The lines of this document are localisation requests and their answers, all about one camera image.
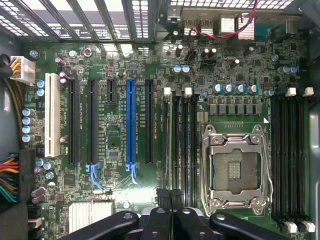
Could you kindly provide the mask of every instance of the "blue pcie slot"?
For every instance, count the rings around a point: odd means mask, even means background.
[[[125,170],[135,171],[136,167],[136,83],[134,79],[127,79]]]

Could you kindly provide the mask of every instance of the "white pci slot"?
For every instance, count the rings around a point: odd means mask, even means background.
[[[60,155],[60,77],[45,74],[44,156]]]

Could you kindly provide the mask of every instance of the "green circuit board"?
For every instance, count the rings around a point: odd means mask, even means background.
[[[71,77],[80,82],[80,126],[79,153],[77,164],[69,164],[68,145],[60,145],[60,156],[54,158],[55,167],[53,179],[46,179],[45,173],[36,175],[36,188],[46,188],[46,200],[40,203],[44,218],[43,238],[58,239],[69,232],[69,206],[77,202],[89,202],[93,199],[110,201],[113,212],[122,210],[134,211],[141,214],[146,207],[157,206],[156,189],[164,187],[164,151],[163,151],[163,91],[164,87],[181,89],[193,87],[200,89],[197,103],[197,138],[201,138],[201,129],[207,124],[213,124],[219,133],[249,133],[254,125],[259,124],[267,139],[268,153],[271,151],[271,115],[270,98],[264,91],[274,89],[277,83],[298,86],[300,82],[308,83],[307,72],[300,71],[294,76],[280,74],[277,69],[283,65],[299,66],[299,58],[307,56],[305,40],[291,39],[283,43],[268,41],[254,42],[253,54],[244,56],[245,46],[232,46],[226,42],[198,43],[194,49],[197,58],[186,62],[187,44],[180,57],[175,55],[175,49],[180,42],[163,42],[157,45],[134,46],[129,58],[119,55],[112,44],[84,43],[27,43],[25,56],[30,59],[30,50],[39,54],[35,59],[36,80],[45,80],[45,73],[58,73],[61,68],[55,64],[59,56],[66,62],[71,71]],[[204,47],[216,48],[215,67],[202,67],[200,52]],[[84,49],[91,49],[92,56],[85,57]],[[69,51],[76,51],[76,57],[69,57]],[[272,55],[277,54],[279,60],[272,61]],[[230,69],[226,57],[236,57],[240,64]],[[175,65],[189,65],[189,74],[174,74]],[[116,104],[107,103],[107,80],[116,80]],[[130,173],[125,170],[126,160],[126,79],[134,79],[136,83],[136,162],[137,179],[141,187],[133,184]],[[146,163],[146,80],[154,80],[154,162]],[[97,190],[92,185],[91,177],[86,172],[87,163],[87,114],[88,114],[88,84],[87,80],[98,82],[98,161],[101,168],[98,181],[103,193],[95,194]],[[225,86],[231,84],[257,85],[255,94],[225,94],[214,93],[216,84]],[[25,145],[25,148],[36,149],[36,157],[43,157],[45,138],[45,99],[36,95],[37,87],[28,86],[25,89],[25,107],[36,110],[35,141]],[[211,114],[209,105],[250,105],[260,106],[261,112],[248,114]],[[60,135],[68,135],[68,88],[60,87]],[[197,166],[200,164],[200,150],[197,151]],[[197,208],[202,209],[200,201],[200,181],[197,181]],[[277,233],[276,223],[271,219],[271,206],[264,209],[260,216],[254,215],[251,209],[236,209],[232,214],[247,219],[257,225]],[[296,240],[309,239],[308,234],[288,235]]]

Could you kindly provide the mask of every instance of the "cpu socket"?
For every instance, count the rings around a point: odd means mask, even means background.
[[[212,124],[207,125],[202,135],[200,178],[208,216],[218,209],[235,208],[250,208],[261,215],[273,194],[262,127],[255,125],[251,133],[217,133]]]

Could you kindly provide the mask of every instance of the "motherboard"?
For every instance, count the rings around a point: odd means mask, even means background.
[[[272,97],[308,87],[306,40],[163,41],[123,54],[108,43],[27,43],[25,56],[36,85],[25,88],[35,114],[24,147],[35,149],[35,188],[45,192],[32,199],[44,239],[122,210],[141,215],[158,206],[157,189],[180,189],[183,205],[205,216],[226,211],[281,233],[272,217],[285,205],[273,174]],[[307,113],[300,98],[304,108],[291,116]],[[302,145],[303,174],[295,174],[304,182]],[[305,199],[308,185],[299,193]],[[309,214],[307,200],[299,208]]]

